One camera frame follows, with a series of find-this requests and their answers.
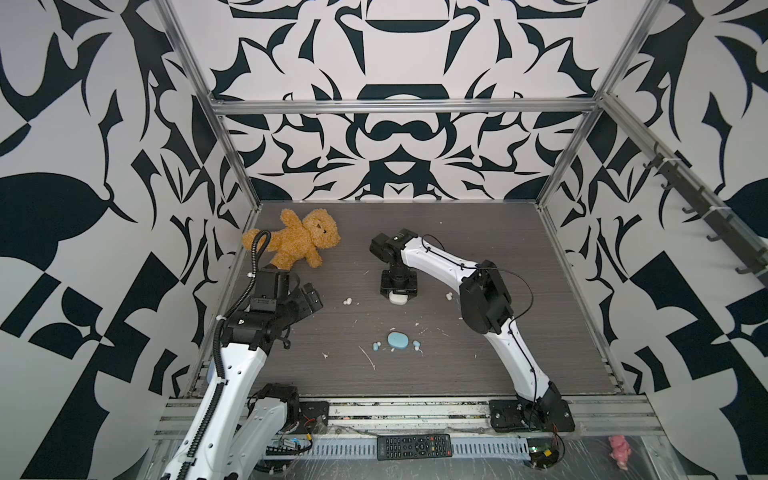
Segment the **white earbud charging case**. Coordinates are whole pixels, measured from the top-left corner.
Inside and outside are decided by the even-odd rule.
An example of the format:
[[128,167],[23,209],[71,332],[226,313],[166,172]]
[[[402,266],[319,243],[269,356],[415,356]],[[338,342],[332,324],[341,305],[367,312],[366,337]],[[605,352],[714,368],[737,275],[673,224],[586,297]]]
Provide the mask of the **white earbud charging case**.
[[388,294],[388,299],[393,305],[403,306],[408,302],[409,297],[407,293],[390,291]]

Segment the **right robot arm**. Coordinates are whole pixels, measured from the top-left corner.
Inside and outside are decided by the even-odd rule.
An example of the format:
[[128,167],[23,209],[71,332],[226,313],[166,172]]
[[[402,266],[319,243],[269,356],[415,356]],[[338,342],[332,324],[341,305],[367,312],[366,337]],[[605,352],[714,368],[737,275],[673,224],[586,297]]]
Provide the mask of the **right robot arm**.
[[461,259],[407,229],[371,240],[370,252],[386,263],[380,294],[394,305],[417,296],[417,274],[425,273],[458,295],[465,324],[492,346],[509,374],[528,428],[571,431],[573,417],[556,385],[539,367],[517,325],[501,269],[485,260]]

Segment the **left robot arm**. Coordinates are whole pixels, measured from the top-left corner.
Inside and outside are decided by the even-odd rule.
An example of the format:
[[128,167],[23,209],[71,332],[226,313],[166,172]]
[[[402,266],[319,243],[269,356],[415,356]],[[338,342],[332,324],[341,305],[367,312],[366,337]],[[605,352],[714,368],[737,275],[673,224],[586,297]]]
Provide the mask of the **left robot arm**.
[[251,391],[275,343],[290,346],[294,324],[323,304],[306,283],[292,287],[287,271],[251,274],[248,306],[217,321],[214,374],[164,479],[247,479],[273,438],[301,423],[296,387],[269,383]]

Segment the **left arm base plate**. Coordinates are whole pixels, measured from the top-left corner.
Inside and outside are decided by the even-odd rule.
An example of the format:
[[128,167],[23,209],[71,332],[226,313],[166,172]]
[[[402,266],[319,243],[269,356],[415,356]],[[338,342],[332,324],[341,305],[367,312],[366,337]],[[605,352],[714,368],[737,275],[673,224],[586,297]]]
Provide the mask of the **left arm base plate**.
[[283,433],[304,434],[323,431],[328,423],[330,404],[327,401],[298,401],[287,405]]

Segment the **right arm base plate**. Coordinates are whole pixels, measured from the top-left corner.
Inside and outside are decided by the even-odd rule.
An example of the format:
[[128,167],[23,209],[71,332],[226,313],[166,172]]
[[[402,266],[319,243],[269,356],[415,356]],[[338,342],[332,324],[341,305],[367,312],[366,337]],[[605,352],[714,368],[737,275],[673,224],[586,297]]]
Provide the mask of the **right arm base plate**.
[[569,404],[562,398],[537,402],[491,400],[489,409],[491,428],[498,433],[570,433],[576,429]]

